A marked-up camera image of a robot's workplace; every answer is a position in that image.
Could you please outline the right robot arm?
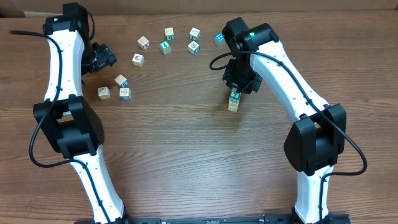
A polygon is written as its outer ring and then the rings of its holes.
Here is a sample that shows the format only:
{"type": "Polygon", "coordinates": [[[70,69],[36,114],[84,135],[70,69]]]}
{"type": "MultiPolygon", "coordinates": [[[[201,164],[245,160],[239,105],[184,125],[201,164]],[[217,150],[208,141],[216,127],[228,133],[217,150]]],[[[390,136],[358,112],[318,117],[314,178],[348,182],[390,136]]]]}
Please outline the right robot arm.
{"type": "Polygon", "coordinates": [[[238,17],[226,23],[222,35],[233,56],[222,68],[231,96],[237,100],[266,82],[292,123],[284,143],[297,172],[290,222],[349,223],[347,215],[334,215],[327,207],[328,181],[345,145],[346,111],[341,105],[330,106],[311,88],[269,24],[250,29],[238,17]]]}

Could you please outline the wooden block blue X top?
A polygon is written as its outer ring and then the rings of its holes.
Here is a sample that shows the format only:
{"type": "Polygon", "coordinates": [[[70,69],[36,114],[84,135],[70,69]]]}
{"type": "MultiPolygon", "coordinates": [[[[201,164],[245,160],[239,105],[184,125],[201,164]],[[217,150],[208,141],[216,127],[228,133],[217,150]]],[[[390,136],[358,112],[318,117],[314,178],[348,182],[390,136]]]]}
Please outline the wooden block blue X top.
{"type": "Polygon", "coordinates": [[[239,100],[235,100],[235,99],[229,99],[229,104],[235,104],[235,105],[238,105],[238,104],[239,104],[239,100]]]}

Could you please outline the wooden block yellow top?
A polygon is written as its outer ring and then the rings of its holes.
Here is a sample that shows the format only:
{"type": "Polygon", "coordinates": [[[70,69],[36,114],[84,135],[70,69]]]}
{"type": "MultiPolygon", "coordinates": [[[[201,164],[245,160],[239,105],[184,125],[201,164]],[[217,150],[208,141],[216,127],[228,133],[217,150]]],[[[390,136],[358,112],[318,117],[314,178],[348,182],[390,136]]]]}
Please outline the wooden block yellow top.
{"type": "Polygon", "coordinates": [[[228,110],[229,110],[229,111],[237,112],[238,107],[235,107],[235,106],[228,106],[228,110]]]}

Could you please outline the wooden block green 7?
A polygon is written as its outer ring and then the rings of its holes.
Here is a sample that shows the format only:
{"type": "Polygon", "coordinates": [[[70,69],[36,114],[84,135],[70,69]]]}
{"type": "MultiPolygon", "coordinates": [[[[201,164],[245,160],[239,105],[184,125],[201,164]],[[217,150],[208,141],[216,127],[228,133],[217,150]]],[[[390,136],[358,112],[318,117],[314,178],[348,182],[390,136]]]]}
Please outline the wooden block green 7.
{"type": "Polygon", "coordinates": [[[232,99],[232,100],[239,101],[240,97],[241,97],[241,94],[237,92],[237,89],[236,88],[232,88],[231,89],[231,93],[229,95],[229,98],[232,99]]]}

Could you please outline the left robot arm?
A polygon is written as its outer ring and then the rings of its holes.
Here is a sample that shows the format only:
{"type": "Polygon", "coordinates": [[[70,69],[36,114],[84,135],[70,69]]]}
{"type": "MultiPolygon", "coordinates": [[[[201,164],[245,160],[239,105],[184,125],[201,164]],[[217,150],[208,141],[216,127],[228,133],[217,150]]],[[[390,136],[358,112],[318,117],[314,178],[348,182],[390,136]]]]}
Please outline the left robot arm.
{"type": "Polygon", "coordinates": [[[38,127],[64,164],[77,172],[93,209],[93,223],[127,223],[103,156],[104,129],[83,97],[82,76],[112,66],[117,58],[105,44],[93,42],[92,15],[77,2],[48,17],[43,35],[50,47],[50,77],[42,103],[33,107],[38,127]]]}

